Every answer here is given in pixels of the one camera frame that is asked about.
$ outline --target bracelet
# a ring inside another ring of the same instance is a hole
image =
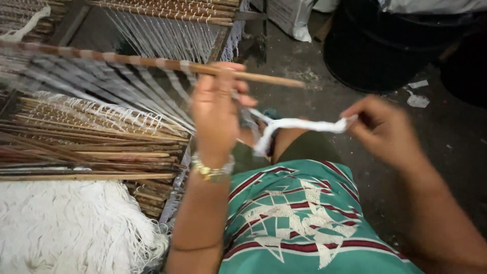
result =
[[[193,163],[193,169],[197,173],[201,174],[204,181],[211,180],[212,182],[219,182],[220,178],[224,177],[225,175],[232,174],[233,166],[235,165],[235,158],[233,155],[229,156],[230,161],[223,165],[222,168],[215,168],[211,169],[206,167],[200,160],[200,154],[195,152],[195,154],[191,157]]]

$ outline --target teal shirt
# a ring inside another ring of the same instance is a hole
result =
[[[344,165],[294,160],[232,177],[220,273],[422,273],[364,219]]]

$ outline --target white fringe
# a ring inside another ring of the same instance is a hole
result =
[[[119,181],[0,182],[0,273],[138,274],[169,239]]]

